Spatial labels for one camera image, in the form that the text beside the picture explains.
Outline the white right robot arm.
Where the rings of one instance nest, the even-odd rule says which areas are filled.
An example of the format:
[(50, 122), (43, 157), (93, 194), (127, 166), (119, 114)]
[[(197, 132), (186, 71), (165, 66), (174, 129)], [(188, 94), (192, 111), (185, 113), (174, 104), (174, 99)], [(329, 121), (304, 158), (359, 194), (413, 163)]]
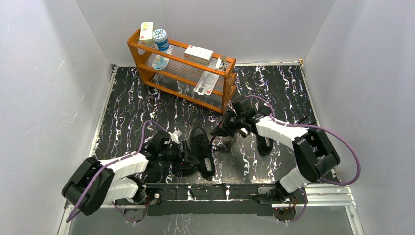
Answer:
[(262, 105), (255, 109), (246, 98), (232, 105), (233, 109), (226, 110), (211, 135), (233, 137), (236, 133), (243, 136), (253, 133), (257, 136), (258, 150), (263, 155), (271, 152), (275, 141), (294, 152), (296, 166), (267, 192), (269, 197), (287, 203), (294, 198), (296, 190), (317, 182), (340, 164), (340, 157), (323, 130), (278, 124), (271, 117), (270, 107)]

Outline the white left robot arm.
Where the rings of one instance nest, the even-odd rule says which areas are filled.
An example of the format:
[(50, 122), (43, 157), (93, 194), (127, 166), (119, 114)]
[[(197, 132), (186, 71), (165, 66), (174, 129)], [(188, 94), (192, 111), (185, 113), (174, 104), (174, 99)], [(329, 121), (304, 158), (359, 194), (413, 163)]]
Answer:
[(173, 174), (193, 173), (200, 161), (193, 155), (180, 131), (157, 131), (140, 151), (112, 160), (86, 158), (62, 189), (62, 196), (84, 215), (95, 213), (102, 204), (126, 199), (135, 204), (147, 201), (146, 185), (134, 178), (150, 162), (169, 163)]

